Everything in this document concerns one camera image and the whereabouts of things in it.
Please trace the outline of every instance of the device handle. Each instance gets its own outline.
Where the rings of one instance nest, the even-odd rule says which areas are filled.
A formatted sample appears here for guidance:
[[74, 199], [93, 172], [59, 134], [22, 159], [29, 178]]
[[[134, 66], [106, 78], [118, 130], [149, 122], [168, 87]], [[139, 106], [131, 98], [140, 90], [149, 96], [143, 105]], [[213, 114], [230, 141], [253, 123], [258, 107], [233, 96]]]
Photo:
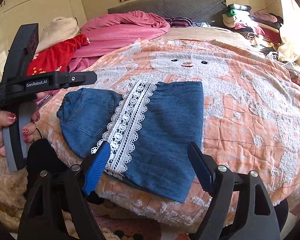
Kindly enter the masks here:
[[31, 122], [31, 116], [37, 108], [35, 102], [7, 106], [4, 110], [16, 115], [16, 121], [9, 127], [2, 128], [3, 143], [10, 172], [26, 166], [27, 143], [23, 140], [22, 128]]

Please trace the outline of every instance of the white lace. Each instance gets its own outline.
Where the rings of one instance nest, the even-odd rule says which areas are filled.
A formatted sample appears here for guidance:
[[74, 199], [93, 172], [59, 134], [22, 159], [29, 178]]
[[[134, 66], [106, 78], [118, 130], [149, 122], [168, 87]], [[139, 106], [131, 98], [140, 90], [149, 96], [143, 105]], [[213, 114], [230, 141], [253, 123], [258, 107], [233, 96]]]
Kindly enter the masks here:
[[137, 131], [145, 118], [146, 104], [156, 88], [155, 83], [130, 79], [127, 92], [111, 117], [107, 132], [98, 141], [97, 147], [91, 149], [94, 154], [104, 140], [110, 143], [111, 154], [105, 167], [107, 174], [122, 180], [122, 172], [128, 169], [126, 164], [131, 161], [130, 153], [135, 149], [133, 142], [138, 139]]

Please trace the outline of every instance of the headboard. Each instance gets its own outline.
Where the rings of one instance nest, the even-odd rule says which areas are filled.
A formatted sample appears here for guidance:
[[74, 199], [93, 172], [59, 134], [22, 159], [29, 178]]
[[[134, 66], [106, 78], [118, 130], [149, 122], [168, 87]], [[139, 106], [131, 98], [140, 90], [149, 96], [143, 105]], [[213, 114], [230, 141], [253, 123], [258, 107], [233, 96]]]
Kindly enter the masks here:
[[224, 27], [222, 13], [226, 11], [226, 0], [139, 0], [110, 8], [108, 13], [137, 10], [152, 12], [161, 17], [187, 17], [195, 22]]

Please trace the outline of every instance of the person's left hand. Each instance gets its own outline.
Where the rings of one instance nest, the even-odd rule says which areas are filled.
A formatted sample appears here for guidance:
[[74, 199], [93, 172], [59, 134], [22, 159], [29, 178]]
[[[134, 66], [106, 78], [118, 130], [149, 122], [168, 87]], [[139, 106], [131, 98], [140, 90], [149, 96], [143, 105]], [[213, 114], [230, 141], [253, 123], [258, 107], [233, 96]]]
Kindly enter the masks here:
[[[39, 100], [43, 99], [45, 96], [46, 96], [46, 94], [44, 92], [38, 93], [37, 100], [35, 100], [35, 101], [39, 101]], [[38, 122], [40, 120], [40, 113], [38, 110], [36, 110], [32, 114], [31, 119], [33, 120], [33, 122], [27, 124], [22, 129], [22, 134], [23, 134], [22, 139], [25, 142], [31, 142], [34, 139], [34, 132], [36, 130], [36, 125], [34, 122]], [[5, 151], [4, 144], [3, 144], [2, 128], [12, 125], [15, 121], [16, 121], [15, 114], [12, 114], [7, 111], [0, 111], [0, 155], [3, 157], [6, 156], [6, 151]]]

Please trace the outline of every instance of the silver bolt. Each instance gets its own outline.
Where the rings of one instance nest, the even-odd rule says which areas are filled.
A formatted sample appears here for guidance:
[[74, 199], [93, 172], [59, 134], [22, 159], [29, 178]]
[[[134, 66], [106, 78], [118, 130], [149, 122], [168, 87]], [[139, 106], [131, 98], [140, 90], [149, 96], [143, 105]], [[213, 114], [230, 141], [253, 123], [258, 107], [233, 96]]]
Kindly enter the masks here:
[[250, 174], [252, 177], [258, 177], [258, 173], [256, 171], [251, 171]]
[[80, 170], [80, 165], [78, 165], [78, 164], [73, 165], [73, 166], [71, 167], [71, 170], [72, 170], [72, 171], [78, 171], [78, 170]]
[[41, 172], [40, 172], [40, 176], [41, 176], [41, 177], [47, 176], [47, 174], [48, 174], [47, 171], [41, 171]]
[[218, 166], [218, 170], [222, 171], [222, 172], [225, 172], [225, 171], [227, 171], [227, 167], [223, 166], [223, 165], [220, 165], [220, 166]]

